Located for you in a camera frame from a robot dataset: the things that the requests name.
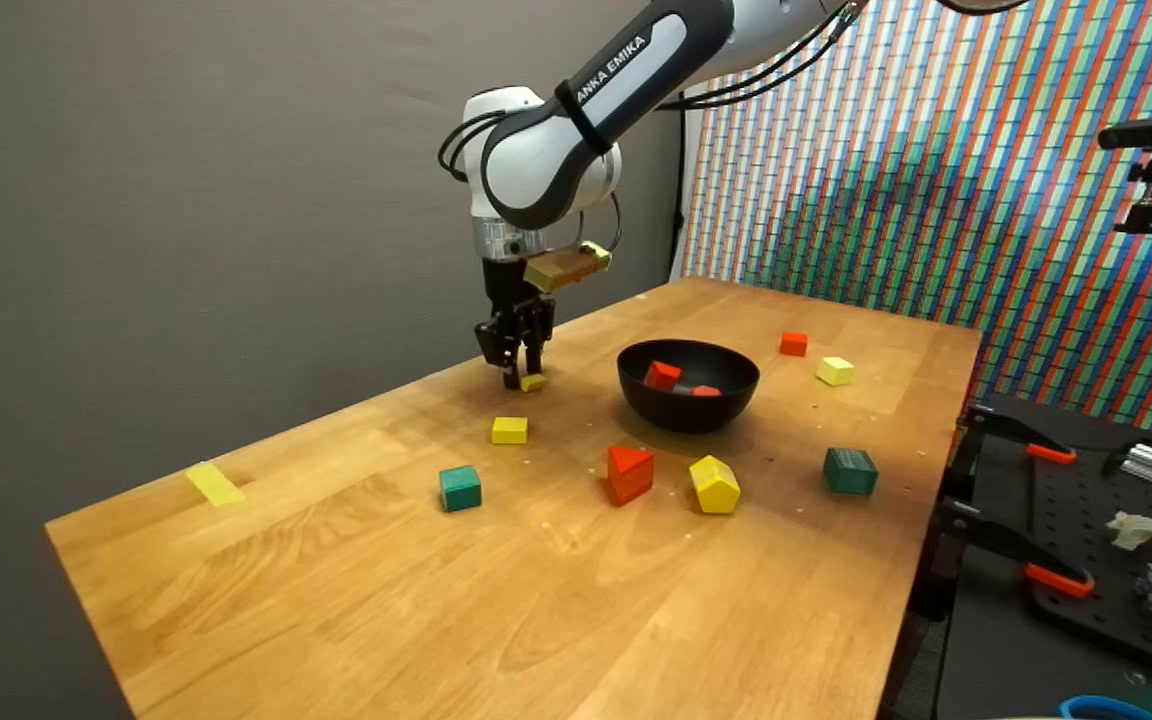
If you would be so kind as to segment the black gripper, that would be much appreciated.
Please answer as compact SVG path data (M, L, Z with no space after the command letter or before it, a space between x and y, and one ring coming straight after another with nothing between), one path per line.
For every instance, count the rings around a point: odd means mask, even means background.
M516 358L510 338L524 338L524 373L546 373L546 345L554 341L554 300L527 280L524 259L483 264L489 319L476 325L481 358L502 373L505 387L516 387Z

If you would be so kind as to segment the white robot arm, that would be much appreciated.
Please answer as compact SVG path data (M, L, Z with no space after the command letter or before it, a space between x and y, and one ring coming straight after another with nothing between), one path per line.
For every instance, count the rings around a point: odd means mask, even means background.
M862 0L649 0L579 71L548 95L513 85L465 99L439 165L470 190L492 315L476 325L489 366L522 387L539 373L554 295L527 280L546 234L616 194L619 135L686 87L766 61L788 61Z

